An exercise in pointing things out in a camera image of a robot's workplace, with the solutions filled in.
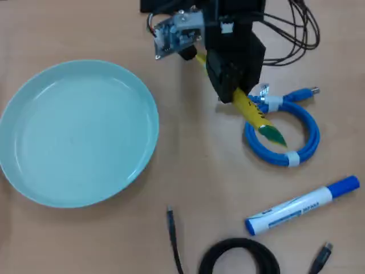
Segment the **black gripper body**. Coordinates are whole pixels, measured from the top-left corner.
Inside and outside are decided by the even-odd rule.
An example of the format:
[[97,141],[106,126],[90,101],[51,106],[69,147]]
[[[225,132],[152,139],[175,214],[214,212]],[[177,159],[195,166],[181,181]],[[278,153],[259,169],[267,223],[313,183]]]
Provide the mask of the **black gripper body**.
[[204,42],[207,50],[245,53],[254,46],[252,12],[215,15],[204,11]]

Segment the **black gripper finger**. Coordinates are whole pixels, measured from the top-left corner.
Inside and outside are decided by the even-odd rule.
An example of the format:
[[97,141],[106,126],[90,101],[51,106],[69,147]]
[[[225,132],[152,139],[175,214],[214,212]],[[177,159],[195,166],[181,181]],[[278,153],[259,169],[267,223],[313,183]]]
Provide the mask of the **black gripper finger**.
[[259,83],[265,52],[266,47],[251,31],[234,53],[234,60],[241,70],[239,88],[246,94]]
[[231,103],[239,83],[239,69],[222,54],[207,52],[206,70],[220,101]]

